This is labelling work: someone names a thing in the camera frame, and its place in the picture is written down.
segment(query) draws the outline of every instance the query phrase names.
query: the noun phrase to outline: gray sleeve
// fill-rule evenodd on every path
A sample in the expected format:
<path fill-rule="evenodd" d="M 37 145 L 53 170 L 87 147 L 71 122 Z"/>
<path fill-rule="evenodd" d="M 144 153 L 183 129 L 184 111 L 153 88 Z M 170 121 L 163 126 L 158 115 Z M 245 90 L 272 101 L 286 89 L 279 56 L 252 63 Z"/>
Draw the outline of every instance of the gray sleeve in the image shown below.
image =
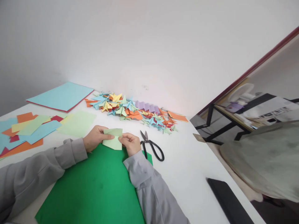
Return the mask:
<path fill-rule="evenodd" d="M 0 223 L 18 215 L 48 186 L 64 174 L 64 170 L 87 159 L 83 139 L 64 140 L 58 148 L 50 148 L 21 162 L 0 169 Z"/>
<path fill-rule="evenodd" d="M 124 161 L 147 224 L 190 224 L 162 176 L 142 151 Z"/>

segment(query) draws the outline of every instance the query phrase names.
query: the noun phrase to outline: scissors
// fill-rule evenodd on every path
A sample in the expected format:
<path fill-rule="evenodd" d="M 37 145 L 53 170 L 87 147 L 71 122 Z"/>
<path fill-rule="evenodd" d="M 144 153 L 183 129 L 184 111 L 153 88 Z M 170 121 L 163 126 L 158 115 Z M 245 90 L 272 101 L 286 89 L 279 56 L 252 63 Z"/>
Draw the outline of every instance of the scissors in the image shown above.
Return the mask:
<path fill-rule="evenodd" d="M 161 161 L 161 162 L 164 161 L 164 154 L 163 154 L 161 148 L 156 143 L 154 143 L 151 140 L 149 140 L 149 138 L 147 137 L 147 132 L 146 131 L 145 131 L 145 135 L 142 133 L 142 131 L 140 131 L 140 132 L 141 132 L 141 136 L 143 137 L 143 141 L 141 141 L 140 144 L 142 144 L 142 146 L 143 146 L 143 151 L 144 151 L 144 155 L 145 155 L 146 159 L 147 159 L 147 153 L 146 153 L 145 143 L 149 143 L 150 146 L 153 149 L 153 152 L 154 152 L 156 158 L 159 161 Z M 154 149 L 153 144 L 158 148 L 158 150 L 160 150 L 161 155 L 162 155 L 162 159 L 160 159 L 159 156 L 157 155 L 156 150 Z"/>

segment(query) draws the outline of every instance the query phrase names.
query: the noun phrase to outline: black table leg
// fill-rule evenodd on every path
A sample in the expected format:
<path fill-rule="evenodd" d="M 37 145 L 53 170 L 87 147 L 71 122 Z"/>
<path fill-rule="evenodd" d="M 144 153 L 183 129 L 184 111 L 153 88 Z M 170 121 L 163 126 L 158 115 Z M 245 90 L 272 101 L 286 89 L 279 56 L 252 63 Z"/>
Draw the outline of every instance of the black table leg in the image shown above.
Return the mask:
<path fill-rule="evenodd" d="M 206 127 L 209 127 L 211 125 L 213 110 L 214 110 L 214 104 L 210 104 L 209 105 L 209 111 L 208 111 L 208 117 L 206 119 L 206 124 L 195 127 L 196 130 L 206 128 Z"/>
<path fill-rule="evenodd" d="M 234 126 L 236 126 L 236 123 L 235 122 L 231 122 L 228 125 L 224 126 L 223 128 L 219 129 L 218 131 L 216 131 L 215 133 L 211 134 L 206 139 L 208 141 L 212 140 L 213 138 L 216 138 L 217 136 L 223 134 L 224 132 L 228 131 L 229 129 L 233 128 Z"/>
<path fill-rule="evenodd" d="M 207 140 L 206 138 L 202 138 L 203 140 L 205 140 L 206 142 L 211 142 L 211 143 L 214 143 L 216 145 L 223 145 L 223 142 L 219 142 L 219 141 L 216 141 L 216 140 Z"/>
<path fill-rule="evenodd" d="M 250 131 L 242 131 L 242 132 L 239 132 L 239 133 L 237 133 L 237 135 L 236 135 L 236 137 L 235 137 L 234 140 L 235 140 L 235 141 L 239 141 L 243 135 L 245 135 L 245 134 L 249 134 L 249 133 L 250 133 Z"/>

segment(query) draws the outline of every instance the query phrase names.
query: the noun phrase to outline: white wall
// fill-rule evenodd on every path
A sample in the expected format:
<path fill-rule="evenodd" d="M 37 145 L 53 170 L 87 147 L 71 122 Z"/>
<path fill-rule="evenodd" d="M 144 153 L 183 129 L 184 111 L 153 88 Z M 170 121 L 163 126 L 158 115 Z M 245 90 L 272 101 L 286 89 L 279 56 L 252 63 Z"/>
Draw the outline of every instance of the white wall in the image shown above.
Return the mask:
<path fill-rule="evenodd" d="M 71 81 L 194 116 L 298 26 L 293 0 L 2 0 L 0 115 Z"/>

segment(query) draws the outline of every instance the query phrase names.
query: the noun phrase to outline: red trim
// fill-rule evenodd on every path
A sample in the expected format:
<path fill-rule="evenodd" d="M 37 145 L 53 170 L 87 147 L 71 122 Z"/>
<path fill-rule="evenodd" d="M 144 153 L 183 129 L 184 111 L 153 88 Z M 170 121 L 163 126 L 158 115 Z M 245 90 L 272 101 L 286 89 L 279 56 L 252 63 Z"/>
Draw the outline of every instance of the red trim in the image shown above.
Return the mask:
<path fill-rule="evenodd" d="M 228 93 L 231 89 L 233 89 L 239 82 L 245 79 L 250 73 L 256 70 L 259 66 L 261 66 L 265 61 L 267 61 L 270 57 L 272 57 L 277 51 L 279 51 L 284 45 L 290 42 L 295 36 L 299 34 L 299 26 L 294 29 L 288 36 L 286 36 L 282 41 L 280 41 L 271 51 L 265 54 L 257 63 L 255 63 L 250 69 L 248 69 L 240 78 L 234 81 L 229 87 L 227 87 L 220 95 L 218 95 L 215 99 L 213 99 L 207 106 L 205 106 L 201 111 L 197 114 L 200 115 L 204 112 L 211 103 L 215 103 L 221 97 L 223 97 L 226 93 Z"/>
<path fill-rule="evenodd" d="M 41 104 L 36 104 L 36 103 L 33 103 L 33 102 L 30 102 L 30 101 L 28 101 L 27 100 L 27 102 L 29 102 L 29 103 L 33 103 L 33 104 L 36 104 L 36 105 L 39 105 L 39 106 L 43 106 L 43 107 L 47 107 L 47 108 L 50 108 L 50 109 L 53 109 L 53 110 L 59 110 L 59 111 L 61 111 L 61 112 L 65 112 L 65 113 L 68 113 L 68 112 L 70 112 L 72 109 L 74 109 L 82 100 L 80 100 L 75 106 L 73 106 L 71 109 L 69 109 L 68 111 L 65 111 L 65 110 L 59 110 L 59 109 L 55 109 L 55 108 L 51 108 L 51 107 L 47 107 L 47 106 L 44 106 L 44 105 L 41 105 Z"/>

